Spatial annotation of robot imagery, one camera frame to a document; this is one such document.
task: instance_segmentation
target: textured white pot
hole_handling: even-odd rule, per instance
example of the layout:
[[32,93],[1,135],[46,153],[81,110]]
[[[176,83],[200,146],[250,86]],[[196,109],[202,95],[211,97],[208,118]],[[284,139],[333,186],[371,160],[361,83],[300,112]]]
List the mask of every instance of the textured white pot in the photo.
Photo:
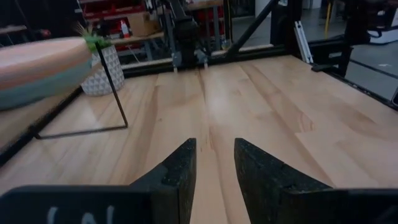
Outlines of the textured white pot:
[[[102,49],[106,65],[116,90],[119,90],[124,84],[124,75],[120,65],[118,53],[114,46]],[[101,63],[98,52],[93,54],[92,65]],[[82,84],[83,91],[90,96],[102,96],[112,93],[111,85],[105,74],[105,69],[99,69],[94,75],[88,77]]]

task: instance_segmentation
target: succulent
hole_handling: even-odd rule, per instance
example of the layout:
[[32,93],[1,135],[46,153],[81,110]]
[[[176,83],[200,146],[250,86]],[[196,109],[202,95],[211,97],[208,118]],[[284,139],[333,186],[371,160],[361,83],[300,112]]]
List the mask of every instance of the succulent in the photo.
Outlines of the succulent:
[[84,38],[87,42],[87,46],[89,50],[93,53],[97,52],[95,47],[95,43],[98,42],[101,49],[105,49],[111,46],[111,42],[104,39],[104,37],[97,36],[93,33],[93,26],[89,24],[87,28],[83,27],[79,22],[77,22],[75,31],[78,32],[82,38]]

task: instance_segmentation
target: black metal frame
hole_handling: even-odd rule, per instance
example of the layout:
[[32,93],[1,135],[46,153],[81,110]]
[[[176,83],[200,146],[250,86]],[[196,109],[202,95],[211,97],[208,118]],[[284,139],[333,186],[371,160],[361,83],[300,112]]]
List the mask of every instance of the black metal frame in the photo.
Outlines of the black metal frame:
[[101,133],[105,131],[115,131],[115,130],[120,130],[120,129],[126,129],[128,128],[129,124],[127,122],[126,115],[124,114],[124,110],[122,107],[122,104],[120,104],[118,92],[116,91],[114,87],[114,83],[112,81],[111,75],[109,74],[108,66],[106,65],[106,61],[104,58],[104,55],[102,54],[101,47],[98,43],[95,43],[95,47],[97,48],[98,55],[101,59],[101,64],[104,67],[106,77],[108,78],[109,84],[111,86],[114,98],[116,100],[116,103],[118,104],[119,111],[123,117],[124,125],[121,126],[115,126],[115,127],[108,127],[108,128],[98,128],[98,129],[90,129],[90,130],[84,130],[84,131],[71,131],[71,132],[65,132],[65,133],[60,133],[60,134],[49,134],[49,135],[40,135],[39,131],[34,131],[34,137],[36,139],[55,139],[55,138],[64,138],[64,137],[70,137],[70,136],[79,136],[82,134],[94,134],[94,133]]
[[[231,63],[231,62],[238,62],[244,60],[253,60],[257,58],[266,58],[266,57],[275,57],[281,55],[293,55],[295,57],[300,57],[299,49],[297,47],[297,41],[294,34],[294,21],[299,21],[301,18],[301,4],[302,0],[288,0],[287,5],[287,20],[285,23],[285,30],[282,37],[284,40],[282,43],[283,45],[276,45],[273,47],[269,47],[266,49],[254,49],[248,50],[244,52],[240,52],[239,49],[242,45],[250,38],[250,35],[258,28],[258,26],[263,22],[263,20],[267,17],[267,15],[271,12],[274,6],[277,5],[276,0],[272,0],[268,3],[268,5],[263,9],[260,16],[251,24],[249,29],[243,34],[243,36],[223,55],[212,56],[208,60],[209,65],[216,65],[222,63]],[[354,22],[348,24],[348,27],[354,27]],[[355,33],[351,31],[347,31],[348,27],[346,28],[346,33],[343,37],[338,39],[328,39],[328,40],[316,40],[309,42],[308,45],[312,54],[314,55],[315,63],[330,63],[333,65],[339,65],[339,68],[330,67],[329,69],[324,70],[326,74],[331,75],[334,78],[337,78],[339,81],[352,86],[353,88],[357,89],[361,93],[364,93],[377,101],[385,104],[386,106],[398,110],[398,107],[393,105],[390,100],[381,97],[380,95],[373,93],[345,78],[346,68],[349,63],[349,56],[351,53],[351,44],[358,44],[353,43],[353,39],[350,37],[351,35],[355,35]],[[340,57],[329,58],[330,53],[341,52]],[[108,69],[106,64],[103,60],[103,56],[101,57],[101,62],[103,63],[107,75]],[[179,67],[179,70],[191,69],[203,67],[203,64],[193,64],[189,66]],[[152,75],[156,73],[164,73],[164,72],[172,72],[174,70],[174,65],[172,62],[167,63],[159,63],[157,65],[148,65],[143,67],[137,67],[132,69],[124,70],[125,78],[132,78],[138,77],[143,75]],[[38,123],[34,124],[30,129],[28,129],[23,135],[20,136],[19,139],[16,139],[12,144],[2,147],[0,150],[0,166],[7,162],[14,154],[16,154],[22,147],[24,147],[33,137],[35,134],[42,130],[51,120],[56,117],[61,111],[69,105],[78,95],[81,93],[81,89],[74,92],[74,94],[70,95],[67,99],[65,99],[62,103],[60,103],[57,107],[55,107],[52,111],[50,111],[46,116],[44,116]],[[127,127],[127,120],[124,116],[123,109],[121,108],[120,102],[118,100],[117,93],[114,91],[114,95],[116,101],[118,102],[119,109],[121,110],[123,119],[125,121],[125,126],[121,126],[118,128],[105,128],[102,130],[89,130],[83,131],[80,133],[66,133],[66,135],[61,134],[61,137],[64,136],[72,136],[75,134],[90,134],[90,133],[97,133],[101,131],[111,131],[114,129],[122,129]]]

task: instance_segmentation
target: wood grain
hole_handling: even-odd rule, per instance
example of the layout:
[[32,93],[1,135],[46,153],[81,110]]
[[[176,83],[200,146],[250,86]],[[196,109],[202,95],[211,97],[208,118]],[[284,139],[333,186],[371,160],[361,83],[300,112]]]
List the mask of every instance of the wood grain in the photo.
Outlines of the wood grain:
[[46,98],[14,110],[0,111],[0,147],[18,138],[31,124],[34,124],[69,94]]
[[161,63],[172,63],[173,59],[172,58],[164,58],[164,59],[158,59],[158,60],[151,60],[148,62],[137,62],[137,63],[130,63],[126,65],[122,65],[122,69],[130,69],[130,68],[137,68],[141,66],[147,66],[147,65],[158,65]]
[[[33,140],[0,169],[24,184],[130,184],[197,138],[191,223],[249,223],[234,167],[241,137],[333,187],[398,187],[396,111],[291,56],[126,80],[129,128]],[[81,96],[44,133],[122,124],[112,96]]]
[[164,33],[163,32],[158,32],[156,34],[151,34],[151,35],[149,35],[147,37],[134,37],[134,36],[132,36],[132,37],[128,37],[128,38],[112,39],[111,43],[113,45],[126,45],[126,44],[132,44],[132,43],[144,41],[144,40],[161,38],[161,37],[164,37]]
[[198,1],[191,4],[184,5],[185,9],[189,11],[206,9],[213,6],[222,6],[224,4],[223,0],[206,0]]
[[[273,45],[272,44],[264,44],[264,45],[250,46],[250,47],[241,47],[239,49],[239,52],[246,52],[246,51],[249,51],[249,50],[267,49],[267,48],[270,48],[270,47],[273,47]],[[224,54],[226,52],[227,52],[227,50],[217,50],[217,51],[212,52],[211,55],[212,56],[222,55],[222,54]]]

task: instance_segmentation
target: shelf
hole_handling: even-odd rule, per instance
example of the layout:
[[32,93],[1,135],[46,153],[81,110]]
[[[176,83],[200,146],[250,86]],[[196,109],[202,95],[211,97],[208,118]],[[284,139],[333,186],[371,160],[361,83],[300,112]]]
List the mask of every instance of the shelf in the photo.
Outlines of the shelf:
[[144,54],[145,50],[142,50],[142,49],[122,50],[122,51],[118,51],[118,56],[123,57],[123,56],[127,56],[127,55],[132,55],[133,53],[134,54]]
[[128,38],[123,38],[123,39],[113,39],[111,40],[111,43],[113,45],[127,45],[135,42],[140,42],[144,40],[150,40],[150,39],[155,39],[155,38],[161,38],[164,36],[163,32],[158,32],[156,34],[149,35],[147,37],[128,37]]
[[223,0],[202,1],[184,5],[184,8],[189,11],[198,9],[207,9],[213,6],[222,6]]
[[[246,52],[249,50],[260,50],[260,49],[268,49],[273,47],[272,44],[264,44],[264,45],[258,45],[258,46],[250,46],[250,47],[241,47],[239,49],[239,52]],[[228,50],[217,50],[211,53],[211,56],[215,56],[215,55],[222,55],[224,53],[226,53]]]
[[79,0],[80,4],[86,4],[91,2],[100,2],[100,1],[107,1],[107,0]]
[[151,60],[148,62],[130,63],[127,65],[122,65],[122,69],[130,69],[130,68],[137,68],[137,67],[141,67],[141,66],[158,65],[158,64],[172,63],[172,62],[173,62],[172,58],[165,58],[165,59],[159,59],[159,60]]
[[[112,19],[121,19],[121,18],[125,18],[127,16],[130,16],[134,13],[127,13],[127,14],[120,14],[120,15],[115,15],[115,16],[105,16],[103,17],[104,20],[112,20]],[[87,19],[88,22],[98,22],[100,21],[100,18],[96,18],[96,19]]]

